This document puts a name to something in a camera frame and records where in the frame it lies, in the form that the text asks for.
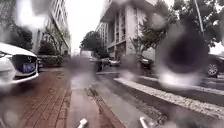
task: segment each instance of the car wheel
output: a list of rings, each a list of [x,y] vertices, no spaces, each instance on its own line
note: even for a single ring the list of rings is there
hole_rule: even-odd
[[[208,65],[208,70],[207,70],[208,76],[217,78],[218,73],[219,73],[218,65],[216,63],[210,63]]]

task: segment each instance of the curb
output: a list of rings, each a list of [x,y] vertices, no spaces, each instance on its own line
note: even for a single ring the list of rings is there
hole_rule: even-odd
[[[106,105],[103,99],[98,95],[94,89],[86,90],[87,94],[92,96],[99,107],[99,111],[102,112],[107,120],[113,125],[114,128],[125,128],[121,121],[114,115],[110,108]]]

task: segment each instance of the sky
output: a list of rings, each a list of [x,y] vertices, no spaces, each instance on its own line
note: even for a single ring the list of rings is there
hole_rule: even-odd
[[[173,0],[165,0],[170,6]],[[67,0],[68,25],[71,33],[71,49],[79,51],[79,45],[83,37],[91,30],[95,30],[100,22],[104,0]],[[220,54],[224,51],[221,43],[217,43],[215,48],[211,48],[212,54]]]

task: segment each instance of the car headlight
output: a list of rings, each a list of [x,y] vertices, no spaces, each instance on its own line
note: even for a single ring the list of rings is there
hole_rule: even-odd
[[[0,85],[6,81],[11,81],[16,75],[16,70],[7,57],[0,58]]]
[[[146,59],[142,59],[142,61],[143,61],[143,62],[149,62],[149,60],[146,60]]]
[[[0,58],[2,57],[12,58],[12,55],[8,53],[0,52]]]

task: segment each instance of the tall building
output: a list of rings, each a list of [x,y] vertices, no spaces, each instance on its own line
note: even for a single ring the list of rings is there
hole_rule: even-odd
[[[123,5],[118,2],[105,1],[100,24],[107,26],[106,47],[110,56],[120,59],[124,54],[134,53],[131,39],[141,34],[139,23],[150,13],[157,0],[129,0]]]
[[[70,39],[64,37],[64,35],[69,34],[68,22],[67,22],[68,14],[65,8],[65,2],[66,2],[65,0],[51,1],[50,13],[47,20],[46,29],[55,30],[53,35],[54,39],[50,38],[48,34],[43,33],[43,40],[53,42],[54,45],[56,45],[56,50],[60,51],[61,54],[71,54]],[[56,35],[60,36],[62,41],[60,41],[56,37]]]
[[[96,28],[96,31],[99,33],[101,39],[102,39],[102,45],[105,49],[107,49],[107,24],[106,23],[100,23],[97,28]]]

